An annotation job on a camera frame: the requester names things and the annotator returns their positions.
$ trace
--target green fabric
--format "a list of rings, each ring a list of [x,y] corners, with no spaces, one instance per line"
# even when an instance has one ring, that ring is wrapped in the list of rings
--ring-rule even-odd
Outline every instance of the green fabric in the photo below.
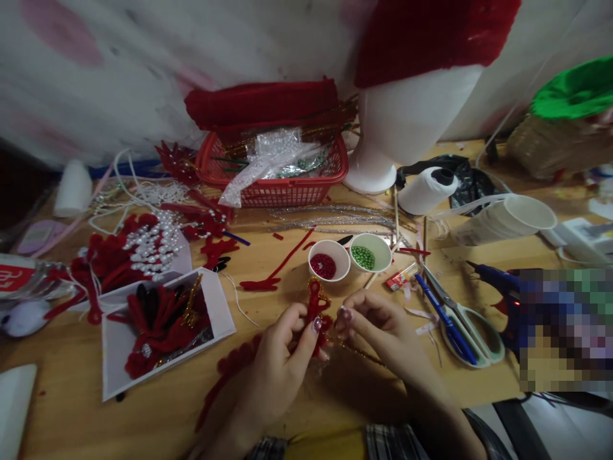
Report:
[[[577,119],[613,107],[613,56],[565,70],[542,87],[532,113],[545,119]]]

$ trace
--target yellow clothing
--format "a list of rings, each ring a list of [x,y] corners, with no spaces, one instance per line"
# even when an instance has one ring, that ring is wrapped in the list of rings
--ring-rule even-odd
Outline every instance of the yellow clothing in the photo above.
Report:
[[[289,440],[286,460],[362,460],[367,458],[364,428],[311,430]]]

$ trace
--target scissors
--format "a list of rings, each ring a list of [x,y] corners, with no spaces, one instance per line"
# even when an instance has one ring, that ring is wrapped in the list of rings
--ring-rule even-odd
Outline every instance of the scissors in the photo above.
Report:
[[[476,364],[470,363],[466,356],[459,353],[457,347],[450,342],[448,334],[444,333],[443,338],[451,352],[466,365],[477,369],[502,361],[505,352],[504,344],[494,326],[481,314],[454,301],[425,265],[423,265],[423,272],[427,276],[432,289],[441,299],[445,313],[473,352]],[[483,335],[479,332],[477,326],[487,335],[486,339],[489,340],[492,347],[483,339]]]

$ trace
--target plastic bag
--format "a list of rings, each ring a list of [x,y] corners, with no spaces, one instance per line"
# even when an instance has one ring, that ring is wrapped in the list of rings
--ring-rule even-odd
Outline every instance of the plastic bag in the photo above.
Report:
[[[317,177],[317,172],[328,164],[330,146],[319,146],[309,151],[297,162],[281,168],[276,174],[267,173],[262,179],[289,179],[295,177]]]
[[[226,186],[219,204],[240,208],[242,190],[265,176],[275,177],[285,166],[311,155],[318,147],[318,144],[301,142],[299,128],[259,134],[255,139],[255,155]]]

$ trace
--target hand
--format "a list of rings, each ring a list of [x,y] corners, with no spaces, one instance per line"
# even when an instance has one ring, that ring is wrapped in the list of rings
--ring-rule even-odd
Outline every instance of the hand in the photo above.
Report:
[[[335,328],[341,340],[356,333],[362,336],[406,385],[419,390],[432,388],[433,383],[443,386],[407,314],[385,297],[365,289],[353,293],[338,311]]]
[[[242,458],[294,402],[321,329],[321,318],[306,324],[306,314],[294,303],[264,332],[248,385],[205,458]]]

